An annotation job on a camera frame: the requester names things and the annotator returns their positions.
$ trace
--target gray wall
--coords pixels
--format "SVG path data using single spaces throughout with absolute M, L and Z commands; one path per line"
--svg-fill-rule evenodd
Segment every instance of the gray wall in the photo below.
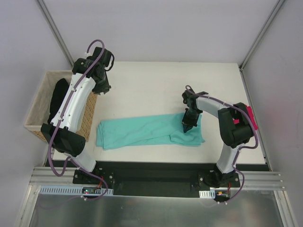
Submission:
M 45 0 L 74 60 L 102 37 L 117 61 L 231 63 L 244 59 L 276 1 Z
M 270 163 L 303 226 L 303 1 L 288 0 L 244 70 Z
M 12 227 L 45 143 L 24 120 L 46 70 L 69 68 L 34 0 L 0 7 L 0 226 Z

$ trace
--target white tabletop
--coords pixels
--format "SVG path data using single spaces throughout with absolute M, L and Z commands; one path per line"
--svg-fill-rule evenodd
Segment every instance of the white tabletop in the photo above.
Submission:
M 86 144 L 99 161 L 215 163 L 223 142 L 218 119 L 205 112 L 205 143 L 199 147 L 153 145 L 103 150 L 96 147 L 97 126 L 102 120 L 184 112 L 186 105 L 181 95 L 185 85 L 191 85 L 196 93 L 206 91 L 223 101 L 248 105 L 238 65 L 234 63 L 115 62 L 108 80 L 112 89 L 98 96 Z M 55 152 L 53 158 L 63 160 L 66 156 Z M 261 147 L 243 149 L 238 163 L 264 164 Z

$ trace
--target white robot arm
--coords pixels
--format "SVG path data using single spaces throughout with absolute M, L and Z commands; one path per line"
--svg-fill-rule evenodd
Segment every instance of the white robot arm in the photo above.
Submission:
M 105 67 L 109 66 L 111 58 L 111 67 L 107 70 Z M 71 157 L 88 172 L 94 170 L 96 161 L 85 149 L 85 138 L 76 134 L 76 131 L 89 94 L 92 91 L 105 94 L 111 88 L 106 72 L 113 64 L 113 54 L 100 47 L 95 48 L 92 56 L 79 58 L 72 69 L 71 83 L 57 114 L 50 124 L 41 127 L 50 146 Z
M 209 98 L 201 97 L 208 93 L 195 94 L 193 90 L 186 90 L 183 94 L 183 103 L 188 108 L 184 114 L 182 124 L 184 133 L 196 127 L 199 115 L 205 111 L 218 118 L 220 135 L 223 140 L 223 148 L 219 160 L 215 164 L 214 171 L 203 182 L 211 187 L 219 187 L 234 178 L 236 161 L 240 147 L 244 146 L 254 136 L 248 120 L 234 108 L 218 103 Z M 234 107 L 244 111 L 248 115 L 247 107 L 243 103 L 237 103 Z

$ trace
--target cable tie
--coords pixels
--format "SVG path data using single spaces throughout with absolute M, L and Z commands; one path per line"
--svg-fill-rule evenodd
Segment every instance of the cable tie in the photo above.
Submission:
M 85 58 L 91 56 L 91 53 L 85 53 Z

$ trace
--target green cloth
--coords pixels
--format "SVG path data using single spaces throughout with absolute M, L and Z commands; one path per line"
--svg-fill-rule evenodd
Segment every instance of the green cloth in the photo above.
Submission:
M 138 145 L 201 145 L 204 142 L 201 116 L 198 126 L 184 133 L 183 115 L 177 113 L 102 121 L 97 128 L 97 147 L 115 149 Z

